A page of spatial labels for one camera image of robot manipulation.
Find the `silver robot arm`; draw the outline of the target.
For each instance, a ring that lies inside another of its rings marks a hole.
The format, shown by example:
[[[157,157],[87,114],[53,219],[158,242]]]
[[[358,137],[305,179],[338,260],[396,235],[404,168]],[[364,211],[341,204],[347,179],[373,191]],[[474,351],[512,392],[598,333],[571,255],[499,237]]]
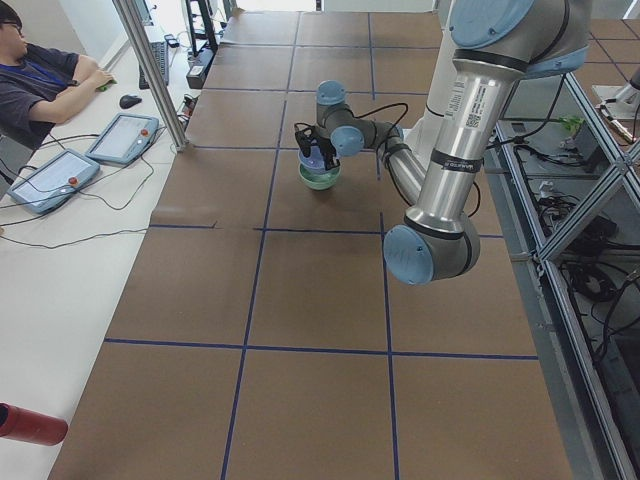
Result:
[[[389,271],[422,285],[469,271],[480,253],[464,211],[508,97],[521,80],[566,74],[585,61],[588,1],[455,1],[443,33],[422,119],[410,131],[354,115],[344,86],[316,91],[316,122],[296,140],[318,148],[327,168],[375,151],[407,201],[383,242]]]

